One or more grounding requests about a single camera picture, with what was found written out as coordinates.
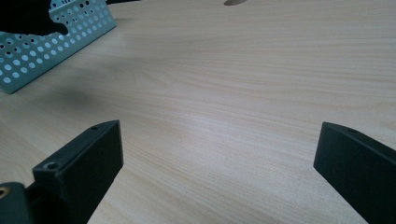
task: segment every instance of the perforated metal plate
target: perforated metal plate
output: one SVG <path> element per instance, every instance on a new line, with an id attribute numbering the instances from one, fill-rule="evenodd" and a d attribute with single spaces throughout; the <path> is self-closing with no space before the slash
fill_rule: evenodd
<path id="1" fill-rule="evenodd" d="M 17 91 L 116 27 L 105 0 L 53 0 L 49 14 L 69 34 L 0 32 L 0 91 Z"/>

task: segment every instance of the black mount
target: black mount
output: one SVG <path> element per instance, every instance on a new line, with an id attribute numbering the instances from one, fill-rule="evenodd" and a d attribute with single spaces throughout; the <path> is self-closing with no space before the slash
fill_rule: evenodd
<path id="1" fill-rule="evenodd" d="M 87 223 L 122 165 L 120 122 L 95 125 L 40 162 L 27 189 L 0 185 L 0 223 Z"/>

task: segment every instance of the light wood tabletop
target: light wood tabletop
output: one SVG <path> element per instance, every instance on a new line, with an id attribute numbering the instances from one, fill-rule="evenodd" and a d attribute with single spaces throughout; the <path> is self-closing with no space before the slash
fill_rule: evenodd
<path id="1" fill-rule="evenodd" d="M 90 223 L 365 223 L 313 161 L 323 121 L 396 148 L 396 1 L 110 10 L 117 28 L 0 93 L 0 182 L 119 119 L 125 164 Z"/>

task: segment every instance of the screw hole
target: screw hole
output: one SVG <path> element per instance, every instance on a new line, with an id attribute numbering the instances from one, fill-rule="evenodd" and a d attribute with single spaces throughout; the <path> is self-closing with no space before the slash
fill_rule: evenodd
<path id="1" fill-rule="evenodd" d="M 54 161 L 48 162 L 48 163 L 44 164 L 43 167 L 44 167 L 44 169 L 52 170 L 52 169 L 55 169 L 56 167 L 58 167 L 58 163 L 56 163 Z"/>

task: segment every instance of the wooden table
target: wooden table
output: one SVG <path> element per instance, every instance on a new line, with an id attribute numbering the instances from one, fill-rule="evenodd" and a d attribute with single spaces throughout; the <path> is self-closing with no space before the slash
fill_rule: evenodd
<path id="1" fill-rule="evenodd" d="M 396 148 L 396 2 L 145 0 L 12 95 L 0 181 L 119 119 L 125 164 L 90 223 L 364 223 L 313 168 L 334 122 Z"/>

